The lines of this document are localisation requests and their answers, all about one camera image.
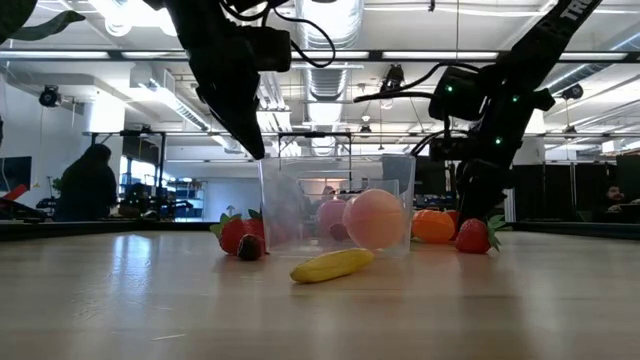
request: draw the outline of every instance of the transparent bin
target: transparent bin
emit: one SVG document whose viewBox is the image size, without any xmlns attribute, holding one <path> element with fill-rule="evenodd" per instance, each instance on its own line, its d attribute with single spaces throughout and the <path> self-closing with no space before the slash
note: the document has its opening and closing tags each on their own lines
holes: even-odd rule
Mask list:
<svg viewBox="0 0 640 360">
<path fill-rule="evenodd" d="M 408 254 L 414 176 L 415 158 L 405 155 L 261 160 L 262 211 L 269 252 L 276 255 L 316 256 L 359 247 L 348 235 L 344 236 L 345 231 L 341 231 L 343 229 L 339 225 L 335 225 L 341 223 L 340 210 L 334 213 L 326 209 L 333 208 L 335 204 L 341 208 L 342 202 L 359 197 L 367 190 L 380 189 L 399 202 L 401 218 L 394 216 L 390 223 L 401 222 L 399 227 L 403 230 L 399 232 L 403 235 L 397 242 L 394 240 L 394 245 L 377 248 L 375 252 L 382 257 Z M 394 203 L 395 206 L 390 205 L 390 208 L 398 209 L 398 203 Z M 369 220 L 386 221 L 380 220 L 380 217 Z"/>
</svg>

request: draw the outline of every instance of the banana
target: banana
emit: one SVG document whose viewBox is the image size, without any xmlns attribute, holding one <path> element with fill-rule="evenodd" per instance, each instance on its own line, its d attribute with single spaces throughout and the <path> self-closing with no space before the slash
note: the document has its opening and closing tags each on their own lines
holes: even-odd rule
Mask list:
<svg viewBox="0 0 640 360">
<path fill-rule="evenodd" d="M 353 274 L 371 264 L 374 255 L 366 249 L 349 249 L 322 254 L 296 266 L 291 279 L 298 283 L 317 283 Z"/>
</svg>

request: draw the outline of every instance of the ventilation duct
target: ventilation duct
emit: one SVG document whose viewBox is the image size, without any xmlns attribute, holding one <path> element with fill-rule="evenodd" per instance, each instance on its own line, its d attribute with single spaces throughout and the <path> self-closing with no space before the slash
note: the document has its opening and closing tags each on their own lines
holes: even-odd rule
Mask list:
<svg viewBox="0 0 640 360">
<path fill-rule="evenodd" d="M 313 21 L 331 38 L 336 49 L 352 48 L 362 25 L 363 0 L 296 0 L 297 17 Z M 328 50 L 327 39 L 311 26 L 299 24 L 302 49 Z M 307 116 L 316 123 L 314 130 L 331 131 L 342 115 L 349 69 L 309 69 L 304 72 Z M 316 155 L 331 155 L 326 139 L 313 139 Z"/>
<path fill-rule="evenodd" d="M 173 111 L 180 115 L 183 119 L 189 121 L 194 126 L 203 131 L 227 131 L 216 120 L 211 117 L 205 117 L 189 102 L 176 94 L 175 79 L 166 70 L 162 75 L 154 74 L 153 69 L 148 64 L 136 64 L 131 69 L 130 86 L 132 88 L 140 87 L 140 84 L 154 83 L 160 87 L 157 91 L 156 98 L 169 106 Z M 230 136 L 213 136 L 213 139 L 224 147 L 227 154 L 242 154 L 243 149 L 240 143 Z"/>
<path fill-rule="evenodd" d="M 640 32 L 636 32 L 633 36 L 627 38 L 618 45 L 610 48 L 611 51 L 638 51 L 640 50 Z M 579 83 L 580 81 L 593 76 L 613 64 L 584 64 L 577 68 L 559 75 L 558 78 L 547 85 L 552 94 L 561 92 L 562 90 Z"/>
</svg>

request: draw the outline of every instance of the fluorescent light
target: fluorescent light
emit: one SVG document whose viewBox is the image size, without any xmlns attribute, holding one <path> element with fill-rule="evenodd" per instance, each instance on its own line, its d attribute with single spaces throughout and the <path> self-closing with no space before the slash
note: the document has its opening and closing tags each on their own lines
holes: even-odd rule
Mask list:
<svg viewBox="0 0 640 360">
<path fill-rule="evenodd" d="M 331 64 L 331 65 L 329 65 L 327 67 L 324 67 L 322 69 L 318 69 L 318 68 L 315 68 L 315 67 L 313 67 L 313 66 L 311 66 L 309 64 L 302 63 L 302 64 L 291 64 L 291 68 L 295 69 L 295 70 L 305 70 L 305 69 L 309 69 L 309 70 L 348 70 L 348 69 L 362 70 L 362 69 L 364 69 L 364 65 L 361 65 L 361 64 L 341 64 L 341 65 Z"/>
<path fill-rule="evenodd" d="M 135 59 L 135 60 L 186 60 L 187 54 L 183 51 L 125 51 L 122 53 L 122 56 L 127 59 Z"/>
<path fill-rule="evenodd" d="M 331 51 L 302 50 L 309 59 L 331 59 Z M 336 51 L 336 60 L 345 59 L 366 59 L 369 57 L 368 51 Z M 302 56 L 295 51 L 291 52 L 292 59 L 302 59 Z"/>
<path fill-rule="evenodd" d="M 108 59 L 106 51 L 0 51 L 2 59 Z"/>
<path fill-rule="evenodd" d="M 560 60 L 574 60 L 574 61 L 593 61 L 593 60 L 622 60 L 627 57 L 627 53 L 619 52 L 597 52 L 597 53 L 563 53 L 560 56 Z"/>
<path fill-rule="evenodd" d="M 209 136 L 209 134 L 207 134 L 206 132 L 168 132 L 167 136 L 185 136 L 185 137 L 191 137 L 191 136 Z"/>
<path fill-rule="evenodd" d="M 498 57 L 497 52 L 493 51 L 385 51 L 382 53 L 383 59 L 483 59 L 495 60 Z"/>
</svg>

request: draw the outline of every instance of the orange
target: orange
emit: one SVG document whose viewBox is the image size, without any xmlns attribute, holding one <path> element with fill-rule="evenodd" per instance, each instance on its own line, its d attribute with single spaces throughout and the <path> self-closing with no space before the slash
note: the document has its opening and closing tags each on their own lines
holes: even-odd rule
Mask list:
<svg viewBox="0 0 640 360">
<path fill-rule="evenodd" d="M 422 210 L 413 215 L 413 234 L 432 244 L 447 244 L 456 232 L 455 224 L 446 213 Z"/>
</svg>

